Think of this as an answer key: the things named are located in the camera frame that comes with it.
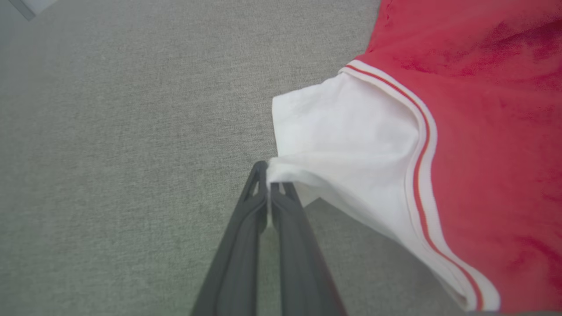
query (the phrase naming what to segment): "red stripe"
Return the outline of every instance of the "red stripe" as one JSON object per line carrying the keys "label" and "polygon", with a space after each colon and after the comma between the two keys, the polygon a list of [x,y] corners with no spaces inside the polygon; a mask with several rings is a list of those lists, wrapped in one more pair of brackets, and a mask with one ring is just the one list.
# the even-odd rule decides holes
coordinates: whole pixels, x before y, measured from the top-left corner
{"label": "red stripe", "polygon": [[357,69],[357,68],[355,68],[351,65],[346,65],[346,67],[348,67],[350,69],[353,69],[353,70],[357,71],[358,73],[362,73],[362,74],[365,74],[367,76],[371,76],[371,77],[375,78],[376,80],[380,80],[380,81],[384,82],[386,85],[393,88],[394,90],[400,92],[401,95],[405,96],[408,100],[410,100],[410,102],[412,102],[418,108],[421,115],[423,116],[423,120],[425,122],[425,131],[427,133],[427,137],[425,138],[425,142],[423,144],[421,154],[418,157],[418,161],[416,162],[416,167],[414,169],[414,197],[415,197],[415,200],[416,200],[416,206],[418,207],[418,213],[420,215],[420,221],[421,221],[421,224],[422,224],[421,228],[423,230],[423,235],[424,235],[425,239],[427,240],[427,242],[429,243],[429,245],[431,246],[431,248],[436,253],[440,254],[443,258],[445,258],[449,262],[453,263],[455,266],[457,266],[457,268],[459,268],[463,272],[463,274],[466,276],[466,278],[470,282],[470,285],[472,285],[472,288],[474,289],[474,292],[476,293],[476,310],[482,310],[482,302],[483,302],[482,292],[480,291],[480,288],[476,284],[476,281],[474,280],[474,278],[463,267],[461,267],[458,263],[454,262],[451,258],[447,257],[445,254],[443,254],[441,251],[439,251],[439,249],[435,246],[435,244],[433,243],[433,241],[429,237],[429,229],[428,229],[428,226],[427,226],[425,211],[424,211],[423,205],[421,203],[422,199],[420,197],[420,192],[419,192],[419,169],[420,169],[422,157],[425,154],[425,151],[427,150],[427,146],[429,144],[429,136],[430,136],[429,125],[428,125],[428,122],[427,122],[427,118],[425,117],[425,114],[422,111],[422,108],[410,96],[408,96],[404,91],[402,91],[399,87],[395,86],[393,83],[389,82],[385,78],[381,78],[381,77],[379,77],[375,74],[368,73],[367,71]]}

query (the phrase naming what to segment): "white stripe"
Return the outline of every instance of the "white stripe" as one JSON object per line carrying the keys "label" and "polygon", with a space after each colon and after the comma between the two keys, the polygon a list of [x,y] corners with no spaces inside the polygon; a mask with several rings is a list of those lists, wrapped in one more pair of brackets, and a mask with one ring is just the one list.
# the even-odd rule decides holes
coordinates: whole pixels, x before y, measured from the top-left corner
{"label": "white stripe", "polygon": [[[433,241],[434,245],[439,249],[441,253],[443,253],[449,259],[451,259],[452,261],[463,267],[474,278],[476,284],[478,285],[480,291],[482,292],[483,309],[498,310],[500,307],[500,294],[498,293],[492,282],[490,282],[488,278],[486,278],[478,270],[474,269],[469,264],[458,258],[452,252],[452,250],[447,245],[447,242],[445,241],[443,230],[441,229],[441,223],[439,221],[439,213],[437,211],[437,205],[435,202],[435,198],[433,196],[433,187],[431,182],[431,164],[437,147],[437,126],[435,124],[433,116],[429,112],[429,109],[426,107],[425,103],[419,97],[417,97],[412,91],[404,87],[402,84],[400,84],[398,81],[396,81],[394,78],[392,78],[385,72],[377,68],[374,68],[372,66],[369,66],[364,62],[358,60],[354,60],[350,62],[348,65],[387,80],[388,82],[395,85],[398,89],[402,90],[419,106],[418,109],[418,107],[416,107],[415,104],[413,104],[410,100],[408,100],[408,98],[406,98],[400,92],[396,91],[394,88],[387,85],[383,81],[380,81],[372,76],[362,74],[348,67],[345,67],[341,70],[341,72],[353,75],[358,79],[374,84],[380,89],[384,90],[389,95],[396,98],[405,106],[407,106],[414,113],[416,119],[418,120],[419,129],[420,129],[419,143],[413,155],[412,161],[410,162],[410,165],[408,167],[406,173],[406,183],[405,183],[406,196],[408,199],[408,207],[410,210],[410,218],[412,220],[413,229],[416,232],[418,238],[422,241],[423,253],[425,253],[423,257],[427,259],[425,260],[426,264],[430,265],[430,267],[432,267],[436,271],[436,273],[438,273],[444,280],[446,280],[454,289],[459,290],[461,288],[462,291],[460,292],[460,294],[464,295],[466,298],[465,308],[467,310],[474,310],[476,308],[476,294],[474,292],[472,285],[470,284],[464,273],[457,266],[455,266],[453,263],[449,262],[447,259],[443,258],[441,255],[436,253],[431,248],[429,243],[425,240],[419,213],[416,207],[416,202],[414,198],[414,186],[413,186],[414,170],[415,170],[417,159],[421,154],[421,151],[424,146],[424,142],[427,138],[426,126],[423,120],[423,117],[425,116],[428,122],[427,128],[429,129],[429,140],[428,140],[427,149],[424,155],[421,157],[418,186],[419,186],[422,206],[424,208],[425,217],[427,221],[429,236]],[[445,273],[444,271],[443,273],[440,273],[439,271],[440,270],[442,271],[442,268],[446,268],[450,273],[452,273],[454,279],[450,277],[449,273]]]}

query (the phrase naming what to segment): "white fabric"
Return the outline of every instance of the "white fabric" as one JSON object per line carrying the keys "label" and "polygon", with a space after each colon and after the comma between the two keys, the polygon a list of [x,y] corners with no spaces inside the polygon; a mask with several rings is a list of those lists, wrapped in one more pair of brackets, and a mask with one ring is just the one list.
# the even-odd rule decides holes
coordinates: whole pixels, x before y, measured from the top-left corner
{"label": "white fabric", "polygon": [[419,126],[407,106],[340,73],[275,97],[272,111],[279,156],[269,161],[268,183],[295,182],[303,204],[321,197],[401,243],[450,286],[464,308],[472,308],[466,302],[470,285],[427,248],[412,223],[406,197],[412,183],[405,182]]}

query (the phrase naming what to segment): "garment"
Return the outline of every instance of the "garment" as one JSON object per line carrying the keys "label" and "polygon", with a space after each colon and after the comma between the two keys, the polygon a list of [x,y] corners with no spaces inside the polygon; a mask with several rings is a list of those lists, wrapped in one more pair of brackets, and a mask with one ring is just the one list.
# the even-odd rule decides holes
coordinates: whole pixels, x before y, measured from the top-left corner
{"label": "garment", "polygon": [[401,243],[466,310],[561,310],[561,92],[561,2],[385,0],[365,54],[274,98],[268,179]]}

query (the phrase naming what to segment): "red fabric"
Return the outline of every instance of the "red fabric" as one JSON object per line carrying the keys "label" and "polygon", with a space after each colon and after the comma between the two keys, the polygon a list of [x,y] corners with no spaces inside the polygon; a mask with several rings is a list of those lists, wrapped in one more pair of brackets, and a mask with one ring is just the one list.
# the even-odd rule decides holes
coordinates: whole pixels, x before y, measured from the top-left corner
{"label": "red fabric", "polygon": [[503,312],[562,310],[562,1],[383,0],[357,59],[436,121],[433,193],[453,252]]}

